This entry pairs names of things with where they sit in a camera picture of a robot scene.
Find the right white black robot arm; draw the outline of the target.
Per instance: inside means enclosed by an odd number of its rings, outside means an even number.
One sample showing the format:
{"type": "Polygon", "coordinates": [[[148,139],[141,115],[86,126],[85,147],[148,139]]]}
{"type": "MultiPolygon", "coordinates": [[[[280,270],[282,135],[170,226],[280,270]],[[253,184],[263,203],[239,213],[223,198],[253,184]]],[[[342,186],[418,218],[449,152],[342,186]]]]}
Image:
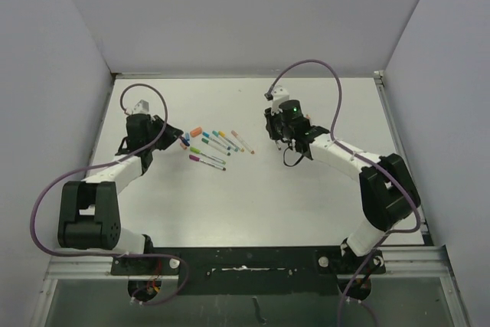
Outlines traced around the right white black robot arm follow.
{"type": "Polygon", "coordinates": [[[340,139],[303,115],[300,102],[288,96],[268,96],[266,131],[275,142],[287,144],[300,159],[322,162],[360,185],[364,218],[344,241],[342,266],[359,272],[368,264],[368,253],[402,220],[420,219],[420,196],[403,158],[365,152],[340,139]]]}

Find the dark blue pen cap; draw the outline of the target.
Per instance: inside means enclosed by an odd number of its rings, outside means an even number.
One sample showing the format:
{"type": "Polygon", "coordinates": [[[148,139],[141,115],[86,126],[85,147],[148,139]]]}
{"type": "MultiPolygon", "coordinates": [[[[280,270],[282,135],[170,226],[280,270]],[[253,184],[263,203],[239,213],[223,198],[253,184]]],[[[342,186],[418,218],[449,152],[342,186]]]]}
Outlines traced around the dark blue pen cap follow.
{"type": "Polygon", "coordinates": [[[190,143],[189,143],[189,141],[188,141],[186,138],[184,138],[183,136],[181,136],[181,137],[180,137],[180,139],[181,139],[181,142],[182,142],[182,143],[183,143],[185,146],[187,146],[187,147],[189,147],[189,146],[190,146],[190,143]]]}

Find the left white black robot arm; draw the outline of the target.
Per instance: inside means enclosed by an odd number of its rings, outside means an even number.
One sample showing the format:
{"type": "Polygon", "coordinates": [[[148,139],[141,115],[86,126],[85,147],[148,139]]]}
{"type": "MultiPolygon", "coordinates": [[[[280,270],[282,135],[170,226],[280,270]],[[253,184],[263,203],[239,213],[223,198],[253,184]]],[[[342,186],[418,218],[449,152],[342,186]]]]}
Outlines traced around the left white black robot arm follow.
{"type": "Polygon", "coordinates": [[[150,238],[121,225],[118,196],[152,164],[153,152],[181,140],[183,131],[159,116],[137,113],[126,118],[126,136],[114,156],[115,165],[62,189],[58,243],[76,250],[105,250],[130,254],[129,265],[140,274],[153,270],[156,255],[150,238]]]}

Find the pink capped pen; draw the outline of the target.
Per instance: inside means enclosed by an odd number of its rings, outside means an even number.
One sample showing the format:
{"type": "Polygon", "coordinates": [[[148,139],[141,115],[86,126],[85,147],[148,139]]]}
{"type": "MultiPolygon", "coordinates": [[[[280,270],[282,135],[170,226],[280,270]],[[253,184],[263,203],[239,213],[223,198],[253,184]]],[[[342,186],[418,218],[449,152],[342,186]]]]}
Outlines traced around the pink capped pen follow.
{"type": "Polygon", "coordinates": [[[232,130],[231,134],[250,154],[255,154],[254,149],[244,140],[241,135],[239,135],[235,130],[232,130]]]}

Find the orange marker cap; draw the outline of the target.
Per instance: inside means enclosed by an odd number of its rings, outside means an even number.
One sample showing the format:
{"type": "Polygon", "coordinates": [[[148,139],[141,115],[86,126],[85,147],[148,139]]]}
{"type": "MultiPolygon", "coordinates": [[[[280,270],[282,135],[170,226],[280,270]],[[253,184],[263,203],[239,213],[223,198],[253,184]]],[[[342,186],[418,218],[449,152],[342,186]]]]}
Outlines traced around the orange marker cap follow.
{"type": "Polygon", "coordinates": [[[202,134],[203,130],[201,127],[194,128],[193,130],[190,131],[190,136],[192,138],[199,136],[202,134]]]}

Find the yellow capped pen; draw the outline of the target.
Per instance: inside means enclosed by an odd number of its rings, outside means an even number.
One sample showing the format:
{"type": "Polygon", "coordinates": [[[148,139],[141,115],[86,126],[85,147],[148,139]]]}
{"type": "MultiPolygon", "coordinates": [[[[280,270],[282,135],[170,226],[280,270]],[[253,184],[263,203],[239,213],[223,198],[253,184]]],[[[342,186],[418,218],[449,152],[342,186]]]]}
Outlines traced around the yellow capped pen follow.
{"type": "Polygon", "coordinates": [[[230,139],[224,132],[219,131],[218,135],[233,146],[236,152],[243,152],[244,148],[236,144],[232,139],[230,139]]]}

